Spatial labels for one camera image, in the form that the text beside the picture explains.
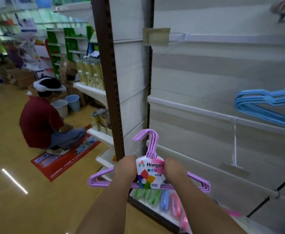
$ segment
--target floor mat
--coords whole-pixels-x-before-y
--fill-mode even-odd
[[[42,153],[38,157],[32,159],[31,163],[34,164],[34,166],[37,167],[51,182],[99,144],[100,141],[87,134],[80,145],[71,149],[66,155],[60,156]]]

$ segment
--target blue bucket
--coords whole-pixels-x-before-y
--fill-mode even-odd
[[[64,100],[66,100],[69,103],[69,107],[74,112],[78,112],[80,110],[80,97],[76,94],[72,94],[67,96]]]

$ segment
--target blue clothes hanger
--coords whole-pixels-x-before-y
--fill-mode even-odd
[[[284,106],[285,90],[272,92],[267,90],[243,90],[235,98],[235,108],[239,112],[285,126],[284,115],[260,107],[257,104]]]

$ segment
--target store aisle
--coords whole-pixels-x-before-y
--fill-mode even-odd
[[[27,101],[26,91],[0,85],[0,234],[73,234],[102,189],[90,188],[87,179],[101,165],[95,158],[100,144],[49,182],[30,162],[39,149],[27,147],[19,128],[19,116]],[[69,115],[75,127],[90,124],[91,106]],[[28,192],[25,194],[1,170],[5,169]],[[126,233],[170,233],[148,216],[127,205]]]

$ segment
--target pink plastic hanger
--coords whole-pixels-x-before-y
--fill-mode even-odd
[[[148,145],[148,151],[146,153],[146,157],[148,158],[157,158],[157,154],[156,154],[156,146],[158,143],[158,134],[151,129],[145,129],[140,131],[134,138],[133,140],[138,141],[138,140],[142,140],[143,138],[145,138],[147,135],[149,135],[149,145]],[[92,175],[89,179],[88,179],[88,185],[91,187],[107,187],[111,182],[110,181],[98,181],[97,178],[101,177],[102,175],[112,172],[113,171],[113,167],[103,170],[101,172],[98,172],[94,175]],[[208,181],[203,180],[202,178],[188,172],[188,177],[190,177],[191,179],[198,181],[202,186],[199,187],[199,189],[201,191],[203,191],[204,193],[209,193],[211,191],[211,185]],[[135,189],[139,189],[139,184],[136,182],[133,182],[131,185],[131,188],[135,188]],[[160,189],[165,189],[165,190],[174,190],[173,186],[171,184],[162,184],[160,186]]]

